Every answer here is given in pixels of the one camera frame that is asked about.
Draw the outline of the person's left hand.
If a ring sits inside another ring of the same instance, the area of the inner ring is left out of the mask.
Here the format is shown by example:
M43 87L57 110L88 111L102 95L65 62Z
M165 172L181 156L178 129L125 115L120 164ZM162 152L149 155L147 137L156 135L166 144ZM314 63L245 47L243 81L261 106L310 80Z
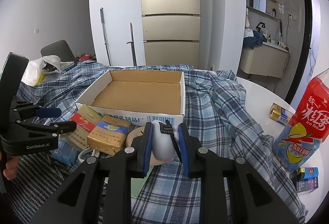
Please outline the person's left hand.
M3 175L6 179L11 181L17 177L19 163L20 157L18 156L10 157L7 160L5 168L3 169Z

